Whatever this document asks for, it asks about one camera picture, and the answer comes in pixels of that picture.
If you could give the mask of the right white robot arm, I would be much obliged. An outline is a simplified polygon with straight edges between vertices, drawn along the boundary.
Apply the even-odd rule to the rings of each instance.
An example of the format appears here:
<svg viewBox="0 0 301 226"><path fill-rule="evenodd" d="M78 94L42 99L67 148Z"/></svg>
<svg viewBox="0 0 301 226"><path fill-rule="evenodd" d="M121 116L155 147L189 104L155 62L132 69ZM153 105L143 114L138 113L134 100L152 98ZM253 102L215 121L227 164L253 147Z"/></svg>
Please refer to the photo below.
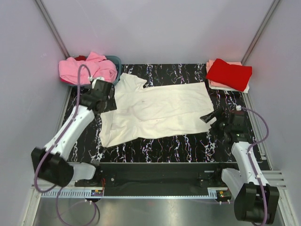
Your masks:
<svg viewBox="0 0 301 226"><path fill-rule="evenodd" d="M210 132L231 146L238 169L225 168L214 174L218 186L227 185L234 198L234 213L238 221L250 222L254 226L273 224L279 200L279 190L271 186L263 175L253 152L252 143L244 127L247 108L237 106L226 113L222 108L202 116L210 125Z"/></svg>

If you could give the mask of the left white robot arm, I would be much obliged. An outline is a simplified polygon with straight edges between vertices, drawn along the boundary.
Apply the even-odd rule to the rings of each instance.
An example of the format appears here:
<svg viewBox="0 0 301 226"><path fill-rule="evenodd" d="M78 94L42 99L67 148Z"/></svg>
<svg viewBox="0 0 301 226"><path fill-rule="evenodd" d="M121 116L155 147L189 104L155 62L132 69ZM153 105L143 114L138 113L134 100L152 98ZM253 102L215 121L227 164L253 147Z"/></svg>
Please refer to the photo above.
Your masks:
<svg viewBox="0 0 301 226"><path fill-rule="evenodd" d="M100 184L102 175L96 172L95 165L71 163L68 158L74 144L95 116L117 109L114 94L114 84L101 79L93 80L88 92L78 94L76 106L57 134L43 148L33 149L34 182L40 178L60 187L78 180L85 180L91 186Z"/></svg>

